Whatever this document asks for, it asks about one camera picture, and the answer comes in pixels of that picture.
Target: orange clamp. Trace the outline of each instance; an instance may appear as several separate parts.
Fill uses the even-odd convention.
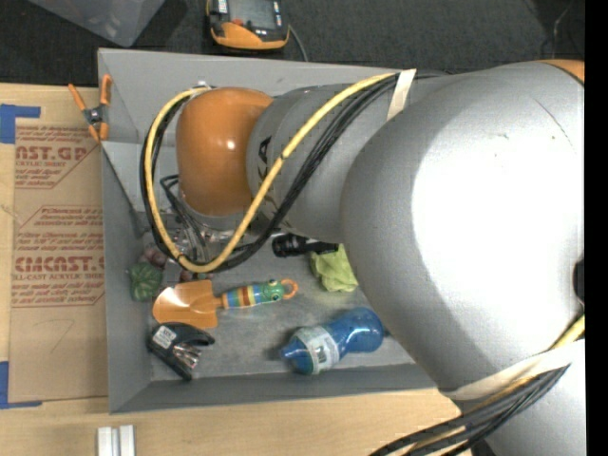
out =
[[[97,143],[107,140],[109,126],[105,120],[106,109],[110,106],[112,78],[109,74],[105,74],[102,78],[100,90],[100,104],[95,108],[87,108],[83,97],[72,84],[67,85],[74,102],[78,109],[83,112],[86,122],[88,123],[88,131]]]

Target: cardboard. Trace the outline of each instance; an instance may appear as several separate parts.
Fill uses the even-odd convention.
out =
[[[97,88],[80,91],[99,103]],[[14,145],[2,122],[14,157],[9,401],[106,395],[101,147],[66,86],[0,85],[0,104],[38,111],[15,119]]]

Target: black floor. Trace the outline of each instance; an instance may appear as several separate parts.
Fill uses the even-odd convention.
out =
[[[583,59],[585,0],[282,0],[318,63],[450,72],[550,57]],[[204,0],[166,0],[132,48],[212,53]],[[0,0],[0,80],[96,85],[115,48],[26,0]],[[300,60],[291,40],[272,58]]]

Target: colorful toy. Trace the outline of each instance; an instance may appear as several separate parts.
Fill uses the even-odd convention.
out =
[[[180,322],[200,330],[218,325],[217,309],[243,309],[289,299],[297,284],[285,278],[270,280],[226,291],[215,296],[211,280],[182,282],[162,291],[154,302],[152,314],[160,323]]]

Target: electronic device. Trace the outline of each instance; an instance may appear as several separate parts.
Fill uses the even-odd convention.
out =
[[[232,51],[275,51],[290,30],[277,0],[207,0],[206,18],[212,39]]]

